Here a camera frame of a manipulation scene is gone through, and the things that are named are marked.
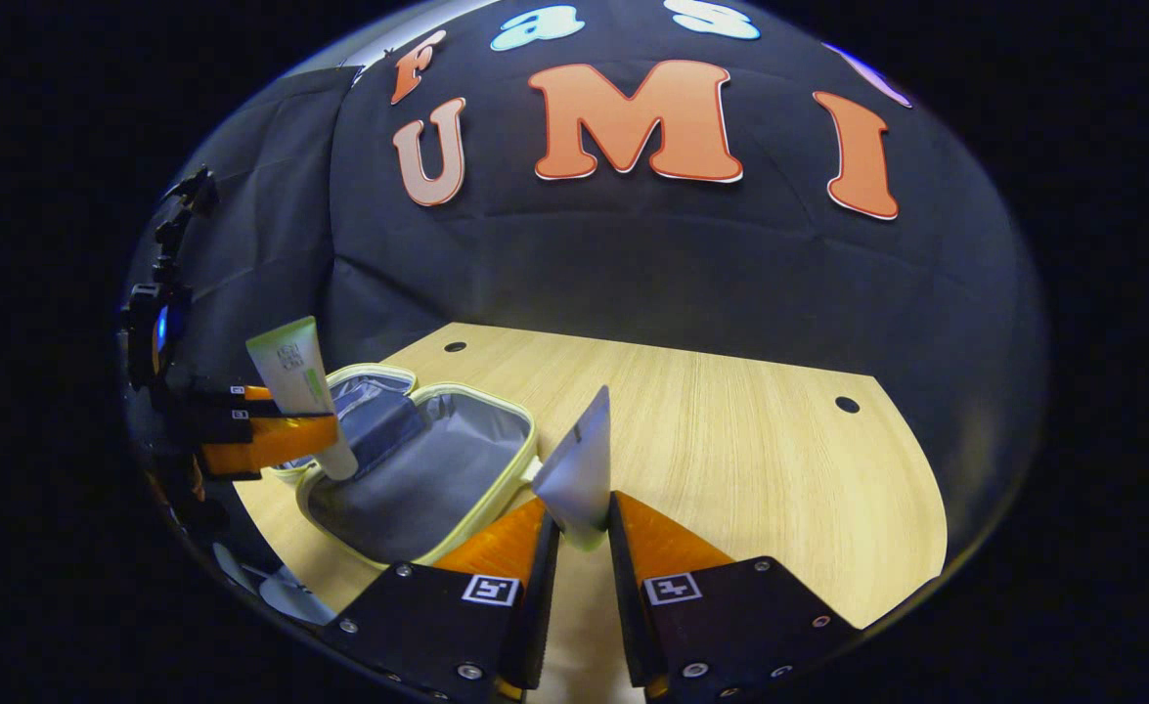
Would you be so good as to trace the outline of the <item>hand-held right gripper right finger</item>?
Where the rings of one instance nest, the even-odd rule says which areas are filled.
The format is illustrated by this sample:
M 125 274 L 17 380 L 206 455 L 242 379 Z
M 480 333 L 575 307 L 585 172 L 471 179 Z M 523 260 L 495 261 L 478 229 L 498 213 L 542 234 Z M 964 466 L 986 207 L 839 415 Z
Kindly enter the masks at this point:
M 629 678 L 649 703 L 768 703 L 859 641 L 774 557 L 737 560 L 625 492 L 608 536 Z

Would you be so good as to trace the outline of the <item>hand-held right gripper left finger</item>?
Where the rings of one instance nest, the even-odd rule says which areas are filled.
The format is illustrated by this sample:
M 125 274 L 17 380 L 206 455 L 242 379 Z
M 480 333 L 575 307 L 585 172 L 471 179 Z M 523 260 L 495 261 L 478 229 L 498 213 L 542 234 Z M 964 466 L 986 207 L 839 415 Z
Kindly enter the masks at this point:
M 385 703 L 520 703 L 538 689 L 560 529 L 533 498 L 430 566 L 381 571 L 318 632 Z

